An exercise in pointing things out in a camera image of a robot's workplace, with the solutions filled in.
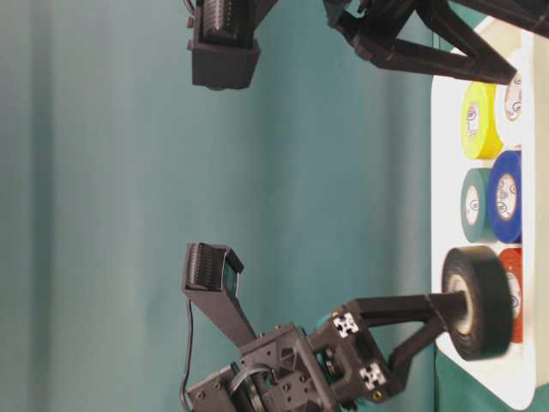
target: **black wire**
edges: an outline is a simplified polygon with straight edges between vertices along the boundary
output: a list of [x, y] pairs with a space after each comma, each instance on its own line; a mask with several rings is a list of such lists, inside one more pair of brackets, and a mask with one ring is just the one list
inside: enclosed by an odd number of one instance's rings
[[190, 358], [192, 357], [192, 337], [194, 335], [194, 322], [192, 317], [192, 305], [190, 300], [187, 300], [187, 319], [189, 319], [189, 334], [187, 335], [187, 357], [185, 359], [185, 371], [183, 381], [179, 388], [179, 400], [185, 412], [191, 412], [187, 403], [187, 383], [190, 376]]
[[190, 15], [195, 15], [195, 6], [192, 4], [191, 0], [183, 0], [183, 4], [189, 11]]

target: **green fabric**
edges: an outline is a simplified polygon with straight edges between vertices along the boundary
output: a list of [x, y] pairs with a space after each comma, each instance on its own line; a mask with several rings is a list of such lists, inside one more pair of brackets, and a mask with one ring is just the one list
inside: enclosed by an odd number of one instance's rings
[[[438, 412], [510, 412], [510, 408], [480, 385], [450, 358], [437, 351], [437, 411]], [[549, 385], [538, 388], [528, 412], [546, 412], [549, 405]]]
[[[235, 248], [257, 331], [430, 288], [430, 77], [281, 1], [252, 88], [214, 93], [190, 84], [186, 18], [180, 0], [2, 4], [2, 411], [178, 411], [189, 241]], [[404, 35], [431, 39], [417, 19]], [[191, 383], [238, 355], [196, 313]], [[432, 410], [432, 368], [426, 350], [379, 409]]]

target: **tape core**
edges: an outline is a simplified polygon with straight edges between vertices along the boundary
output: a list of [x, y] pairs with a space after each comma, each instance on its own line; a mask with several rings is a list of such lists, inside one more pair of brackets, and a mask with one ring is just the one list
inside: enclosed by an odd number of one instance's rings
[[505, 90], [505, 115], [511, 122], [517, 121], [522, 113], [522, 76], [517, 73]]
[[474, 225], [479, 219], [480, 196], [477, 188], [470, 185], [465, 197], [465, 216], [469, 225]]
[[467, 110], [467, 137], [473, 141], [477, 138], [480, 128], [479, 105], [476, 101], [471, 102]]
[[498, 181], [496, 202], [499, 216], [505, 221], [511, 220], [516, 210], [516, 181], [508, 173]]
[[467, 286], [467, 283], [461, 275], [452, 274], [448, 282], [448, 291], [465, 292], [465, 298], [467, 300], [467, 313], [463, 315], [457, 322], [455, 322], [455, 328], [463, 335], [468, 334], [473, 328], [473, 301], [471, 300], [471, 292]]

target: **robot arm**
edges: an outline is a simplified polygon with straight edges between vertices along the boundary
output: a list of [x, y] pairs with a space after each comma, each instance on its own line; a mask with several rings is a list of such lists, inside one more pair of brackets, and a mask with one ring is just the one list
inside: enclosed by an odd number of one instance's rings
[[[360, 400], [382, 403], [404, 391], [413, 357], [446, 331], [467, 360], [501, 355], [510, 343], [509, 286], [486, 247], [449, 253], [442, 294], [352, 300], [309, 335], [288, 324], [255, 338], [232, 292], [233, 281], [227, 280], [233, 277], [224, 275], [234, 266], [237, 272], [244, 267], [231, 248], [188, 246], [183, 291], [193, 301], [198, 294], [217, 294], [199, 307], [242, 354], [189, 389], [194, 412], [356, 409]], [[423, 326], [385, 360], [370, 328], [406, 322]]]
[[[197, 0], [189, 27], [193, 84], [215, 90], [250, 86], [260, 55], [254, 32], [278, 0]], [[548, 0], [455, 0], [549, 37]], [[449, 7], [448, 0], [323, 0], [328, 25], [377, 67], [507, 84], [516, 70]], [[464, 55], [398, 39], [413, 12]]]

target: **electrical tape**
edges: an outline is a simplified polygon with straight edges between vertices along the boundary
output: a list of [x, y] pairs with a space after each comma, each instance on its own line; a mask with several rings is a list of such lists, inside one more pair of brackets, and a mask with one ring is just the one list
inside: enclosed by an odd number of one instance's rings
[[499, 255], [499, 260], [507, 272], [511, 305], [513, 307], [513, 337], [512, 342], [522, 343], [522, 249], [505, 249]]
[[493, 242], [496, 237], [488, 218], [488, 181], [490, 169], [471, 169], [462, 186], [462, 228], [467, 240]]
[[503, 144], [494, 119], [496, 86], [473, 82], [462, 102], [461, 137], [469, 159], [495, 159]]
[[522, 152], [507, 150], [494, 162], [488, 182], [488, 216], [504, 243], [522, 241]]
[[522, 144], [527, 112], [531, 110], [531, 82], [523, 51], [511, 54], [509, 63], [516, 67], [517, 73], [508, 85], [497, 86], [494, 111], [499, 138], [506, 148], [517, 148]]

